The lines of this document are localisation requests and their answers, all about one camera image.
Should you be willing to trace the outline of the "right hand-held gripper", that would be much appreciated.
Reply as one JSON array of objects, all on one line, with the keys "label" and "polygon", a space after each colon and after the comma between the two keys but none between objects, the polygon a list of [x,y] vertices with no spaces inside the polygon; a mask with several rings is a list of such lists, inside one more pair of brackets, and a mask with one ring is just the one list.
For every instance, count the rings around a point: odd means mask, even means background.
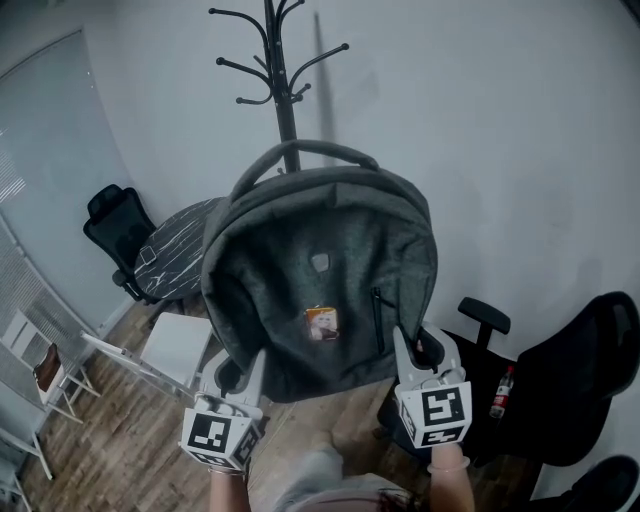
[{"label": "right hand-held gripper", "polygon": [[418,341],[420,364],[442,375],[416,383],[411,347],[396,325],[393,342],[399,384],[394,392],[399,416],[415,449],[460,443],[472,423],[472,389],[465,380],[458,346],[430,322],[422,323]]}]

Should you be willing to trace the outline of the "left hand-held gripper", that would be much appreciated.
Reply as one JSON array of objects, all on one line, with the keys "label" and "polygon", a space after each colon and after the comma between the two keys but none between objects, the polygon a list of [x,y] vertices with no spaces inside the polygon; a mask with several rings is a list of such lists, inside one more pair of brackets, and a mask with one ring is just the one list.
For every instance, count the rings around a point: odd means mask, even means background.
[{"label": "left hand-held gripper", "polygon": [[179,447],[197,462],[222,472],[245,472],[264,437],[265,416],[259,407],[267,352],[261,349],[250,371],[236,387],[236,363],[225,349],[200,374],[195,403],[184,411]]}]

